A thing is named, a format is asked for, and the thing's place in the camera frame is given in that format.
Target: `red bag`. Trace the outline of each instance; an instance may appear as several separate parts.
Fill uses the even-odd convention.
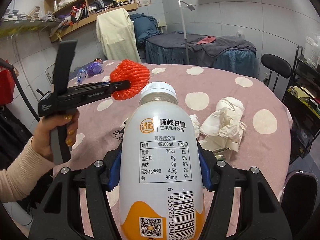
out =
[[[13,101],[13,91],[15,83],[11,72],[0,66],[0,106],[4,106]]]

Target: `pink tablecloth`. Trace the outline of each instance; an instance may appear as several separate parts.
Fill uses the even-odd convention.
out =
[[[87,78],[84,83],[108,81],[108,75],[119,64],[119,61],[107,60],[104,63],[104,72]],[[163,81],[174,87],[177,93],[179,106],[188,114],[196,114],[200,124],[215,111],[217,102],[224,97],[234,97],[242,101],[245,107],[241,119],[247,125],[247,130],[241,142],[240,151],[233,153],[230,164],[240,169],[249,169],[257,166],[267,179],[274,193],[278,195],[283,187],[287,174],[290,157],[290,114],[278,98],[259,80],[248,78],[252,86],[245,87],[236,83],[240,75],[217,70],[200,68],[188,70],[188,65],[149,65],[145,64],[151,74],[150,82]],[[71,80],[69,86],[74,86],[76,80]],[[188,93],[203,92],[209,97],[209,104],[203,110],[196,111],[187,106],[185,98]],[[119,141],[115,139],[114,132],[121,130],[120,125],[138,107],[140,97],[125,101],[116,101],[111,98],[100,100],[79,108],[79,129],[77,147],[71,152],[72,159],[55,168],[57,173],[63,166],[72,170],[83,169],[95,160],[101,160],[106,152],[115,149]],[[254,128],[253,116],[261,109],[269,110],[277,121],[276,131],[270,134],[261,134]],[[118,191],[108,195],[114,205],[111,210],[123,239],[119,225]],[[228,234],[236,230],[237,215],[239,210],[240,191],[235,191],[233,213]],[[204,190],[206,215],[211,205],[213,193]],[[92,236],[91,226],[85,202],[85,191],[81,190],[81,208],[84,230]]]

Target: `beige sweater sleeve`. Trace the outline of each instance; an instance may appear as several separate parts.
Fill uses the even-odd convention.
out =
[[[7,170],[0,171],[0,200],[3,203],[25,198],[37,181],[55,165],[36,153],[28,141]]]

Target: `purple plastic bag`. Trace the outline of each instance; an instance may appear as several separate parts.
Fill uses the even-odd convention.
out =
[[[91,77],[102,72],[102,65],[99,62],[93,62],[88,67],[86,67],[86,70],[87,75]]]

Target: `person's arm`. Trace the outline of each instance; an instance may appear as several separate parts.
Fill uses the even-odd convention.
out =
[[[74,116],[56,115],[41,119],[34,136],[7,170],[0,171],[0,200],[3,203],[21,200],[28,196],[37,181],[54,167],[49,132],[57,126],[68,126],[66,143],[76,142],[79,112]]]

